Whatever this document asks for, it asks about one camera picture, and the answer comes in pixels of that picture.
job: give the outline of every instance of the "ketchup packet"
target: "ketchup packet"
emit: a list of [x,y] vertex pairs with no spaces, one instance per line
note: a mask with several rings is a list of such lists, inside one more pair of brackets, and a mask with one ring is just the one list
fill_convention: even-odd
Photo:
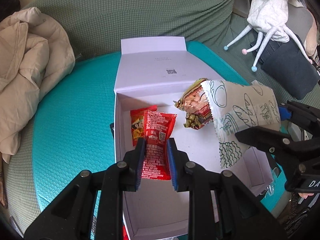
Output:
[[157,111],[157,106],[149,106],[137,110],[131,110],[131,134],[132,134],[132,144],[133,146],[137,145],[138,138],[144,137],[144,124],[143,124],[143,115],[144,111]]
[[171,179],[166,144],[172,133],[176,117],[176,114],[145,111],[146,157],[143,162],[142,178]]

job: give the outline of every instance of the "white cardboard box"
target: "white cardboard box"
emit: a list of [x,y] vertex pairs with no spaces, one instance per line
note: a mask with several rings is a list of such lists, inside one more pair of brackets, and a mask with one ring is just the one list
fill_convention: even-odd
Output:
[[[173,101],[179,100],[199,78],[223,78],[187,52],[183,37],[126,39],[121,41],[121,51],[114,88],[116,161],[133,149],[130,110],[158,105],[160,112],[177,114],[171,137],[175,138],[178,149],[207,170],[221,172],[214,126],[209,124],[200,130],[184,128],[185,112],[175,108]],[[253,180],[249,175],[245,158],[232,170],[247,187],[257,190],[270,183],[271,173],[266,157],[259,155],[255,160],[255,167],[267,166],[267,171],[255,170],[254,178],[260,180]],[[163,239],[188,232],[189,195],[175,192],[171,181],[142,179],[137,192],[124,192],[123,201],[124,224],[131,240]]]

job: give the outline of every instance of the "qr code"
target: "qr code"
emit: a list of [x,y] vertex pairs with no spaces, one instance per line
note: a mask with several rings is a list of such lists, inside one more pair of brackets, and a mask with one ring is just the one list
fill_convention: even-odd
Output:
[[167,73],[168,74],[176,74],[176,70],[175,69],[167,69]]
[[159,140],[164,141],[165,140],[165,133],[164,132],[159,132]]

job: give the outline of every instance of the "screw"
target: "screw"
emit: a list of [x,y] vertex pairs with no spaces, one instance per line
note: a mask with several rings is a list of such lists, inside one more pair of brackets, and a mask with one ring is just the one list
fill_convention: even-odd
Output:
[[289,141],[288,138],[283,138],[283,139],[282,139],[282,142],[283,142],[284,144],[286,144],[286,145],[290,144],[290,141]]
[[80,172],[80,176],[85,178],[85,177],[88,177],[90,175],[90,171],[88,170],[83,170]]
[[306,166],[303,163],[300,163],[298,169],[301,173],[304,173],[306,171]]
[[118,166],[119,168],[124,168],[124,167],[127,166],[127,163],[126,163],[126,162],[118,162],[118,163],[117,163],[117,166]]
[[189,169],[192,169],[196,166],[196,164],[194,162],[187,162],[186,163],[186,167],[189,168]]
[[232,176],[232,172],[229,170],[224,170],[222,172],[222,174],[223,174],[223,176],[228,177],[228,178]]

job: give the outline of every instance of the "torn snack wrapper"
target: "torn snack wrapper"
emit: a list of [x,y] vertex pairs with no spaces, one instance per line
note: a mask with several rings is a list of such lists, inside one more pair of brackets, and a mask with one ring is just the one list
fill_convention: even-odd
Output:
[[201,83],[214,117],[222,168],[233,166],[250,147],[235,133],[252,126],[279,131],[280,114],[273,90],[259,82],[244,86],[223,80]]
[[172,133],[176,117],[176,114],[145,111],[146,156],[143,162],[142,178],[171,179],[166,154],[166,143]]
[[186,123],[184,127],[199,130],[209,122],[213,121],[209,103],[204,93],[201,82],[206,78],[200,78],[194,82],[182,95],[175,107],[186,112]]
[[133,146],[137,145],[139,137],[144,137],[144,123],[143,123],[143,116],[144,111],[157,111],[157,106],[149,106],[137,110],[131,110],[131,134],[132,134],[132,144]]

